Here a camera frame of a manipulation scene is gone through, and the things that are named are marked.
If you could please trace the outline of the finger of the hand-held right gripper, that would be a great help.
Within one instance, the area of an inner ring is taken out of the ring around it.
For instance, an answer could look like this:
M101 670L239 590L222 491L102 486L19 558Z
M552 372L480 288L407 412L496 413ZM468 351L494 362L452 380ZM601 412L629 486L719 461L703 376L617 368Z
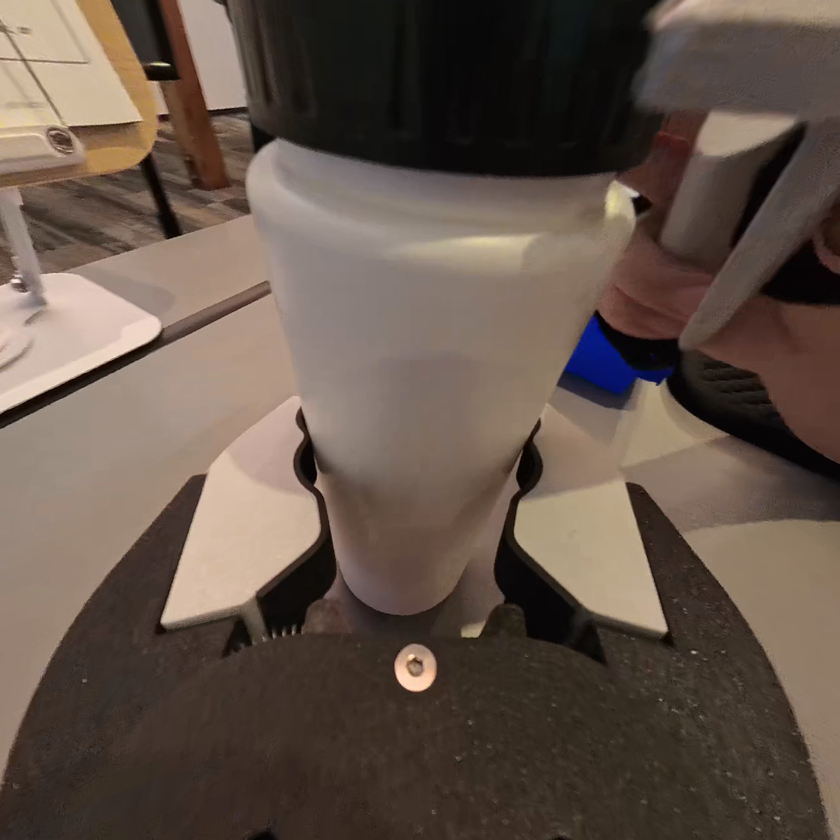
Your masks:
M637 101L660 112L839 116L838 1L663 2Z

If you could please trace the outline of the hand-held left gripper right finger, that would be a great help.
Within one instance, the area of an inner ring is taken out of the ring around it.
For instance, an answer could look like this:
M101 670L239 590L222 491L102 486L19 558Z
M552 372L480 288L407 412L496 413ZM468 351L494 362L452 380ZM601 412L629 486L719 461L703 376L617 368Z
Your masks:
M514 477L494 574L529 635L578 648L591 627L666 639L629 489L608 448L546 406Z

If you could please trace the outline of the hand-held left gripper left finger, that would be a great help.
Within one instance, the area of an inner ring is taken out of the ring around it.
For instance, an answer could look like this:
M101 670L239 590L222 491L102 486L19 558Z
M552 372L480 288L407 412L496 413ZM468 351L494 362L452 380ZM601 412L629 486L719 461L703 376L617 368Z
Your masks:
M300 399L240 435L206 473L167 596L172 632L228 618L253 643L302 630L335 582L325 500Z

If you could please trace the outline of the blue plastic bin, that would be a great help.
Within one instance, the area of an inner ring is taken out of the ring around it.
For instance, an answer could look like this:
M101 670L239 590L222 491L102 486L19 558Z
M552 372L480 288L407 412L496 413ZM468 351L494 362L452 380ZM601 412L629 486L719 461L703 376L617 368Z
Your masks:
M563 372L621 395L637 380L660 384L679 363L676 339L636 339L611 327L597 311Z

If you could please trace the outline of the white plastic bottle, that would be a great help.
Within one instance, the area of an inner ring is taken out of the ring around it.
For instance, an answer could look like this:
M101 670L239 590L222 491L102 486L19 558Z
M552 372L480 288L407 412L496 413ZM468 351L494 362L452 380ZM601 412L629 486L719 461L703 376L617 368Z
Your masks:
M378 612L425 612L456 587L633 235L629 191L283 140L246 190L343 579Z

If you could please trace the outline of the black bottle lid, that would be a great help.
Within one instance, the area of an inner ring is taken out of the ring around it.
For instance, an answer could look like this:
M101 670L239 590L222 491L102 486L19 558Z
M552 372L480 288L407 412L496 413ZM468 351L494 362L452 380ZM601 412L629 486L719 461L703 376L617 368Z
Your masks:
M653 1L230 1L253 123L313 151L503 177L618 173Z

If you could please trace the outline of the person's right forearm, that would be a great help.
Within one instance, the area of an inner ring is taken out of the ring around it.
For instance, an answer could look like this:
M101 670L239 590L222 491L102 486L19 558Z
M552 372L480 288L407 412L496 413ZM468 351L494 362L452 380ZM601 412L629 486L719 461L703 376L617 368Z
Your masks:
M748 301L699 352L756 374L786 426L839 461L839 310Z

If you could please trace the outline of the black mesh wrist rest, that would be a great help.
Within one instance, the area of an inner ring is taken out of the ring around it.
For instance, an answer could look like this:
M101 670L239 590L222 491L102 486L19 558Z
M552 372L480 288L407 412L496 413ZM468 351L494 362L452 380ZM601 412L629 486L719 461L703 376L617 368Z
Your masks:
M792 433L755 374L692 351L680 356L667 386L675 401L702 422L813 474L839 481L838 464Z

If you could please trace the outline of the instruction board on white stand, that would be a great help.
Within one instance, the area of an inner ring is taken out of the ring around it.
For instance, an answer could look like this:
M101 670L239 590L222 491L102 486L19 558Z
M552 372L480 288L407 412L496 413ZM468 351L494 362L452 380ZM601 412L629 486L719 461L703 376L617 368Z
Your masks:
M77 2L140 122L2 129L2 243L12 276L1 289L1 413L7 414L158 338L161 321L78 273L46 272L23 210L22 187L122 172L151 152L150 86L111 2Z

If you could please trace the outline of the printed instruction sheet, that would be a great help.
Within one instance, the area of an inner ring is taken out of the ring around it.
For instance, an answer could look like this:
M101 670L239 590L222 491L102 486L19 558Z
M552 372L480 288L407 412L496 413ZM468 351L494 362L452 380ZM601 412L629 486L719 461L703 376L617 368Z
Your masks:
M3 130L141 120L77 2L1 2Z

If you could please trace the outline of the wooden post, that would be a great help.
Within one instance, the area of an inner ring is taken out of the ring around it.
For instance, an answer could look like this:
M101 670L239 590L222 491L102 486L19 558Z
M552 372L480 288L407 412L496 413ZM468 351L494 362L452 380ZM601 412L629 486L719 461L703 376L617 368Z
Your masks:
M204 191L229 187L222 151L203 94L182 10L177 1L160 1L177 80L161 84L175 141L191 183Z

